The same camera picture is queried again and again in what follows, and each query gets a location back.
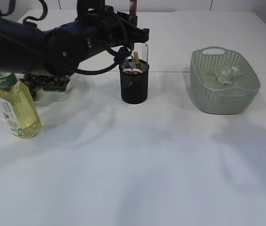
crumpled plastic bag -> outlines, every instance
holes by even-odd
[[[223,85],[233,85],[233,82],[241,77],[243,74],[240,71],[239,67],[223,67],[223,68],[219,68],[219,69],[215,69],[214,70],[214,75],[217,78],[217,82],[223,86]]]

green plastic basket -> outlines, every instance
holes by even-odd
[[[218,49],[222,54],[205,54],[204,51]],[[239,84],[232,87],[212,89],[203,83],[200,74],[216,68],[239,67],[243,76]],[[239,114],[254,100],[260,90],[260,81],[247,62],[238,52],[221,47],[208,47],[193,52],[191,56],[191,89],[199,108],[210,114]]]

yellow liquid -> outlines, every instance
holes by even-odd
[[[15,111],[24,135],[16,135],[17,137],[31,138],[42,129],[42,123],[35,109],[33,98],[25,84],[18,81],[10,89],[0,89],[0,98],[10,102]]]

black pen holder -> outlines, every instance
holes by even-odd
[[[123,72],[119,67],[122,100],[132,105],[141,104],[148,98],[150,66],[143,60],[140,60],[140,63],[142,64],[141,67],[146,70],[139,74]]]

pencil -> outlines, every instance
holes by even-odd
[[[134,60],[135,60],[136,68],[141,70],[141,62],[139,61],[138,52],[134,52]]]

